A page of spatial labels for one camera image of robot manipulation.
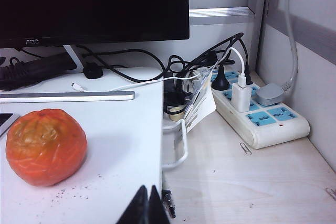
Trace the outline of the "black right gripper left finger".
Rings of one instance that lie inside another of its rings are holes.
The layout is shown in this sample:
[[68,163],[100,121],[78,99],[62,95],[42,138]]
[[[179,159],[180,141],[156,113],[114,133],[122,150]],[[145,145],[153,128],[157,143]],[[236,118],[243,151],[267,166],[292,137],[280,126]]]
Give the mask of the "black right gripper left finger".
[[142,223],[147,202],[148,191],[147,188],[142,185],[133,196],[121,217],[118,219],[117,224]]

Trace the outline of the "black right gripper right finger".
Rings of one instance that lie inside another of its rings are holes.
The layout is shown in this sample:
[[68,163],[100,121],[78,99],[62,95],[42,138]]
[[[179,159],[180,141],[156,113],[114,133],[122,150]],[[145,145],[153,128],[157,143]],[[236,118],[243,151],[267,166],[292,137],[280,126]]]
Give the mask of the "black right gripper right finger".
[[155,185],[153,185],[151,188],[149,198],[149,223],[169,224],[169,219],[161,203],[161,199]]

